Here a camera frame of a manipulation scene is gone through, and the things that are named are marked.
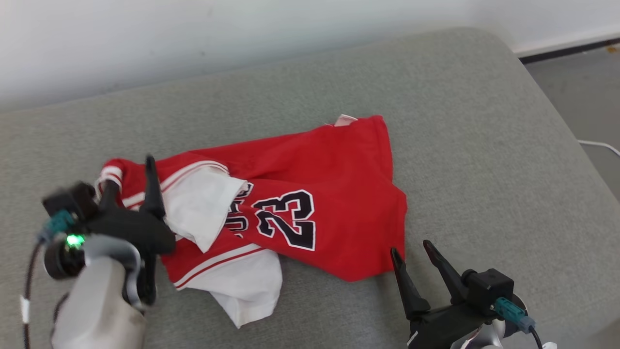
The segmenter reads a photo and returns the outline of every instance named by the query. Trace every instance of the green light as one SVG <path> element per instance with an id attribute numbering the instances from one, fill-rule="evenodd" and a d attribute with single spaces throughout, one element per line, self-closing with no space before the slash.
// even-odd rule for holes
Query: green light
<path id="1" fill-rule="evenodd" d="M 83 235 L 69 235 L 67 236 L 67 246 L 69 247 L 80 247 L 84 243 Z"/>

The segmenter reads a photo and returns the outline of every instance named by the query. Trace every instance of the red and white t-shirt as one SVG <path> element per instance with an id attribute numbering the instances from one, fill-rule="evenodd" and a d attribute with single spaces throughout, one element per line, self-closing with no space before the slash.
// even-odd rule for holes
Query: red and white t-shirt
<path id="1" fill-rule="evenodd" d="M 391 271 L 392 247 L 404 255 L 407 204 L 392 184 L 381 116 L 193 150 L 157 161 L 157 173 L 167 222 L 183 237 L 162 256 L 170 280 L 210 291 L 238 326 L 275 307 L 273 252 L 346 281 Z M 119 183 L 126 207 L 139 207 L 144 165 L 110 160 L 106 179 Z"/>

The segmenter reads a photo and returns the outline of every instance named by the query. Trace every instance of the gray floor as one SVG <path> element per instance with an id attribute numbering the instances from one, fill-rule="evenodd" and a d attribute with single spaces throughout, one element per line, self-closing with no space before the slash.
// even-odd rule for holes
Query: gray floor
<path id="1" fill-rule="evenodd" d="M 620 45 L 526 65 L 573 134 L 620 150 Z M 620 158 L 611 150 L 584 146 L 620 201 Z"/>

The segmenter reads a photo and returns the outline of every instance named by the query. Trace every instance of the gray table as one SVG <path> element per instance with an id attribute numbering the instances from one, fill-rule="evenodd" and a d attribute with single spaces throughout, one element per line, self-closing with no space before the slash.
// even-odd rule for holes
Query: gray table
<path id="1" fill-rule="evenodd" d="M 394 182 L 408 196 L 409 270 L 433 306 L 449 298 L 425 238 L 460 254 L 460 271 L 511 276 L 543 340 L 567 345 L 620 317 L 620 206 L 511 51 L 459 29 L 0 115 L 0 347 L 21 341 L 18 295 L 42 195 L 94 179 L 113 156 L 163 158 L 341 113 L 385 117 Z M 208 293 L 175 291 L 161 268 L 146 348 L 403 347 L 393 275 L 348 284 L 287 258 L 282 268 L 275 313 L 240 330 Z M 53 306 L 70 284 L 37 270 L 34 348 L 49 346 Z"/>

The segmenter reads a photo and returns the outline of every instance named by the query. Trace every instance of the black number with white outline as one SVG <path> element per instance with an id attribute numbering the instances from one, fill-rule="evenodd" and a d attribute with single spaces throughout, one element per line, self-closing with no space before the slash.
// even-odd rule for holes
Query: black number with white outline
<path id="1" fill-rule="evenodd" d="M 297 203 L 297 208 L 291 209 L 291 203 Z M 305 190 L 293 191 L 280 197 L 271 197 L 255 202 L 252 207 L 259 209 L 256 217 L 259 218 L 259 233 L 273 237 L 278 229 L 291 247 L 314 251 L 316 242 L 316 225 L 308 220 L 314 213 L 314 201 L 312 194 Z M 273 207 L 273 212 L 265 211 Z M 276 212 L 291 212 L 293 226 L 291 227 L 279 217 Z"/>

